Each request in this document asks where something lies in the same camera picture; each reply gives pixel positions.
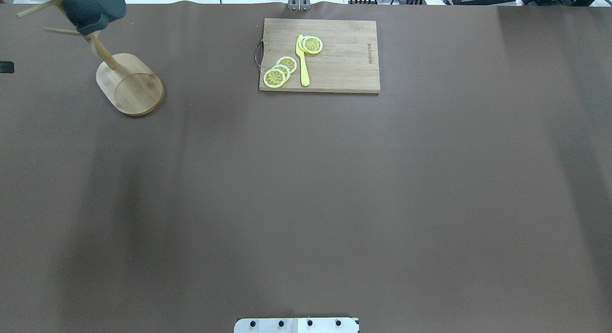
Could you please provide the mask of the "lemon slice middle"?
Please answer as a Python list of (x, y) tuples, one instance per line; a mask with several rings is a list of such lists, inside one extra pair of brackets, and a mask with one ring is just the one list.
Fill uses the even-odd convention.
[(283, 74), (283, 81), (287, 81), (291, 75), (291, 69), (284, 64), (276, 64), (272, 70), (279, 70)]

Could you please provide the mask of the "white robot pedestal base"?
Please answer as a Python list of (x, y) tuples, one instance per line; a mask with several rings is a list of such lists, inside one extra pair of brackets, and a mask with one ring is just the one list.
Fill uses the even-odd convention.
[(359, 333), (358, 318), (295, 317), (243, 318), (237, 320), (234, 333)]

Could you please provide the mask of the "wooden mug tree rack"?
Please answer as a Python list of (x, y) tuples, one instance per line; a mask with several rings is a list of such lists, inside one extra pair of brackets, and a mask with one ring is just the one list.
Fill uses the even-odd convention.
[[(66, 16), (62, 2), (63, 0), (48, 0), (20, 11), (17, 17), (24, 18), (47, 7), (57, 7)], [(110, 54), (99, 38), (101, 31), (82, 35), (77, 32), (76, 27), (73, 31), (54, 28), (44, 30), (56, 34), (76, 35), (87, 41), (93, 54), (103, 60), (96, 71), (96, 82), (120, 113), (127, 116), (146, 115), (163, 100), (164, 85), (155, 72), (133, 54)]]

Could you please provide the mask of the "large front lemon slice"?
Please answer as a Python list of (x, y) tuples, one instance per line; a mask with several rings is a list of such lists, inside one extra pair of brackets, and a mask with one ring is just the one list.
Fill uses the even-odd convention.
[(300, 45), (306, 54), (319, 54), (323, 50), (323, 41), (314, 35), (304, 35)]

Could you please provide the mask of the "lemon slice behind front slice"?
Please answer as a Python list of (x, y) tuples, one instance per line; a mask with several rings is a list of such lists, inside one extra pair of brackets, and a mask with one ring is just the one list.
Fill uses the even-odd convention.
[(307, 51), (304, 49), (304, 45), (303, 45), (303, 38), (304, 38), (304, 36), (303, 36), (303, 35), (299, 35), (299, 37), (298, 37), (298, 39), (297, 39), (297, 41), (296, 41), (296, 45), (297, 45), (298, 49), (299, 49), (301, 52), (303, 52), (304, 54), (306, 54), (306, 53), (307, 53)]

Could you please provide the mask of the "dark teal HOME mug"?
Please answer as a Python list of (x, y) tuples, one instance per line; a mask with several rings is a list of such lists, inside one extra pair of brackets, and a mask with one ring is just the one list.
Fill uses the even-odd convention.
[(62, 7), (82, 35), (104, 30), (127, 13), (125, 0), (63, 0)]

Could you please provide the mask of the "lemon slice top right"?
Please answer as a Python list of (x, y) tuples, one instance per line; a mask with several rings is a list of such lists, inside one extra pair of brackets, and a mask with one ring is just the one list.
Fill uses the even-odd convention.
[(263, 83), (268, 88), (280, 88), (287, 81), (287, 76), (283, 69), (272, 68), (263, 74)]

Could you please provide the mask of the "bamboo cutting board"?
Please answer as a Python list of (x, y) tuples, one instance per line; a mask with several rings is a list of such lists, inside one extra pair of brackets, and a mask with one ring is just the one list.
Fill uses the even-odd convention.
[[(305, 54), (310, 85), (300, 84), (297, 37), (314, 35), (323, 41), (319, 54)], [(302, 93), (378, 94), (381, 90), (378, 35), (375, 21), (266, 18), (262, 35), (260, 90), (270, 91), (263, 74), (283, 56), (293, 57), (297, 70), (276, 91)]]

